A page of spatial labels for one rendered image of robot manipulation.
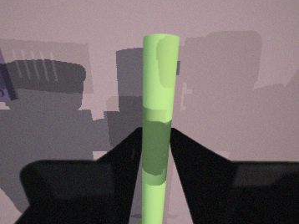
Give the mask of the light green long rod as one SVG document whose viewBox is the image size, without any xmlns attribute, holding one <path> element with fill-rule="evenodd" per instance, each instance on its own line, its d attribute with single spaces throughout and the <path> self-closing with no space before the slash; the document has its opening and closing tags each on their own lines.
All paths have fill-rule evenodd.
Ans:
<svg viewBox="0 0 299 224">
<path fill-rule="evenodd" d="M 136 224 L 162 224 L 180 37 L 143 37 L 142 213 Z"/>
</svg>

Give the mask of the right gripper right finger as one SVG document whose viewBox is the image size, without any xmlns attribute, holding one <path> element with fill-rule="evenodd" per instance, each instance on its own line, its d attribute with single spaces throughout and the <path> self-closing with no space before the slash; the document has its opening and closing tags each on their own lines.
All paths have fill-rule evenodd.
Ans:
<svg viewBox="0 0 299 224">
<path fill-rule="evenodd" d="M 231 161 L 175 128 L 170 148 L 193 224 L 230 224 L 245 186 L 299 186 L 299 161 Z"/>
</svg>

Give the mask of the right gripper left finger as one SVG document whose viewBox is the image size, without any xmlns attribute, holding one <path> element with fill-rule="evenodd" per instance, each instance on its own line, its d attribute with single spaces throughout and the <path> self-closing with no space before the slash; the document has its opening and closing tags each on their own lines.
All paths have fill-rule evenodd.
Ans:
<svg viewBox="0 0 299 224">
<path fill-rule="evenodd" d="M 37 199 L 100 199 L 107 224 L 129 224 L 142 127 L 98 160 L 37 160 L 20 171 L 29 205 Z"/>
</svg>

